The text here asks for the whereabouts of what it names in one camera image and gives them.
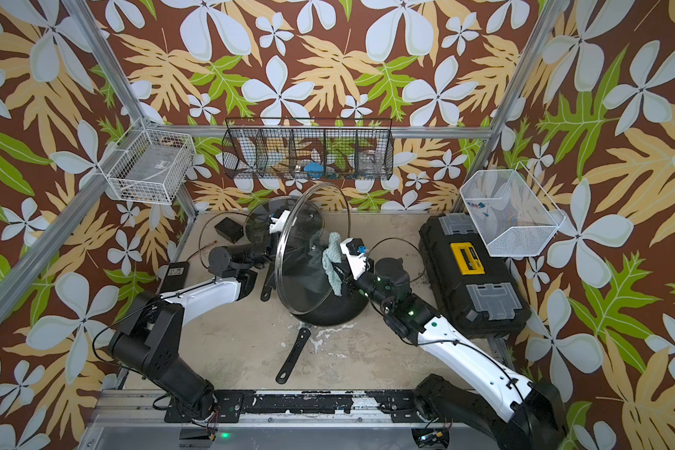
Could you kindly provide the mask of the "light green fluffy cloth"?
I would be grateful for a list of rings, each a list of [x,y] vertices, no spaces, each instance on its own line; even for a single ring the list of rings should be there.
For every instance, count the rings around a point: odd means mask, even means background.
[[[327,248],[322,252],[322,268],[335,296],[342,296],[342,281],[335,268],[335,265],[341,262],[341,235],[332,232],[328,237]]]

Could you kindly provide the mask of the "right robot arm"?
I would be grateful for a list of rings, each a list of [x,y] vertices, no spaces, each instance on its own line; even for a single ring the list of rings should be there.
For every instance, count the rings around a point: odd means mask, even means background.
[[[399,259],[377,271],[364,256],[325,262],[333,286],[365,296],[385,324],[405,343],[436,357],[470,387],[458,388],[429,375],[414,391],[427,421],[461,423],[491,438],[501,449],[556,449],[568,435],[566,409],[550,382],[533,382],[483,352],[416,295]]]

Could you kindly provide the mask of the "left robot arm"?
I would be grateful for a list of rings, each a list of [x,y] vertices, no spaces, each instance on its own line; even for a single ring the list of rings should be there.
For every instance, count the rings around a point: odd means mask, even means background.
[[[219,407],[213,384],[179,355],[183,327],[203,314],[251,293],[256,268],[275,259],[281,234],[266,232],[255,243],[214,247],[208,255],[213,279],[166,294],[140,294],[117,324],[107,352],[116,362],[165,391],[187,422],[206,423]]]

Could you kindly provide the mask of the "glass lid on back pan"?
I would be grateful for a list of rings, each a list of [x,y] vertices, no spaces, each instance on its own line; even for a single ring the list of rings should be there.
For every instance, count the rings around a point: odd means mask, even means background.
[[[269,219],[283,209],[291,212],[296,208],[297,198],[291,196],[276,197],[260,204],[249,214],[245,223],[245,234],[251,244],[259,244],[262,234],[268,229]],[[295,249],[309,245],[324,231],[324,219],[320,210],[307,202],[298,211],[295,225],[292,225],[286,249]]]

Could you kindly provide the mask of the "black back frying pan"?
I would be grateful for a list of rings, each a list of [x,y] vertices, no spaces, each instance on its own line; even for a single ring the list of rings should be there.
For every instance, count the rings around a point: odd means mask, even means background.
[[[250,243],[258,243],[266,238],[270,238],[270,244],[273,246],[273,249],[268,251],[268,256],[272,262],[268,266],[269,274],[264,282],[264,287],[262,287],[262,302],[267,302],[276,288],[273,261],[276,260],[276,247],[281,234],[279,232],[275,234],[269,233],[269,225],[272,223],[271,219],[278,219],[283,212],[292,212],[296,203],[297,198],[291,196],[269,199],[257,206],[249,214],[245,223],[245,232],[247,240]],[[288,264],[292,264],[291,260],[296,260],[298,256],[307,256],[311,252],[309,248],[324,230],[324,219],[318,207],[312,202],[308,202],[300,210],[295,225],[298,229],[292,231],[288,239],[283,258],[284,269],[286,269]]]

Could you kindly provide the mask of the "black frying pan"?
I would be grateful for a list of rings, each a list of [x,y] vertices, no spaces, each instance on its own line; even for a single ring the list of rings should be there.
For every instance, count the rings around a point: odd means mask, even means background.
[[[282,268],[279,280],[280,300],[301,326],[290,354],[276,376],[278,384],[286,384],[311,337],[315,327],[338,326],[350,322],[367,307],[368,300],[360,294],[336,296],[321,263],[321,258],[298,256]]]
[[[273,246],[273,249],[268,251],[268,256],[272,262],[268,266],[269,274],[264,282],[264,287],[262,287],[262,302],[267,302],[276,288],[273,261],[276,260],[276,247],[281,234],[279,232],[275,234],[269,233],[269,225],[272,223],[271,219],[278,219],[283,212],[292,212],[296,203],[297,198],[291,196],[269,199],[257,206],[249,214],[245,223],[245,232],[247,240],[250,243],[258,243],[266,238],[270,238],[270,244]],[[283,258],[284,269],[286,269],[288,264],[292,264],[291,260],[296,260],[298,256],[307,256],[311,252],[309,248],[324,230],[324,219],[318,207],[312,202],[308,202],[300,210],[295,225],[298,229],[292,231],[288,239]]]

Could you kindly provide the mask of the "small black battery box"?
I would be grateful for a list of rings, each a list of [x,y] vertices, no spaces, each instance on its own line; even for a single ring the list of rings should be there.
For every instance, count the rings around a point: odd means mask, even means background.
[[[238,223],[230,217],[224,217],[221,219],[215,225],[215,231],[220,237],[232,244],[237,243],[245,236],[244,225]]]

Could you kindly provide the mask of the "black front frying pan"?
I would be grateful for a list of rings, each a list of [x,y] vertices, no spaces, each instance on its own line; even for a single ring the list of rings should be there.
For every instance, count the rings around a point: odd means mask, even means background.
[[[282,268],[279,280],[280,300],[301,326],[290,354],[276,376],[278,384],[286,384],[311,337],[315,327],[338,326],[350,322],[367,307],[368,300],[360,294],[336,296],[321,263],[321,258],[298,256]]]

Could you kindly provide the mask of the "blue object in basket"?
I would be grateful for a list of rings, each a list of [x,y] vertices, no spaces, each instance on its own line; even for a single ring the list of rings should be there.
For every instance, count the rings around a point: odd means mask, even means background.
[[[321,163],[311,162],[304,167],[304,173],[313,179],[324,176],[324,166]]]

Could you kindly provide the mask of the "black power adapter brick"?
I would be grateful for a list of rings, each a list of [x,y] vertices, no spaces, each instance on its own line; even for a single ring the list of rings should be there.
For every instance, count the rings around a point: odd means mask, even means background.
[[[162,277],[159,293],[170,293],[183,289],[189,275],[189,262],[171,262]]]

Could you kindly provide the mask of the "black yellow tool case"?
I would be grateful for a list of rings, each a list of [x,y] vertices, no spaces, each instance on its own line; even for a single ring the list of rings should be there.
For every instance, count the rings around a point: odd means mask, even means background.
[[[528,303],[504,260],[489,255],[470,216],[429,217],[419,230],[419,252],[438,311],[468,339],[521,332]]]

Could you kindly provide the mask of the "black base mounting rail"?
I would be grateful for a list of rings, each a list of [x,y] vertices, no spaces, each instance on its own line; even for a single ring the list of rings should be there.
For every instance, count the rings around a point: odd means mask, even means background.
[[[256,391],[217,390],[193,402],[172,397],[156,407],[168,423],[237,424],[253,416],[380,414],[393,423],[428,423],[434,408],[409,389]]]

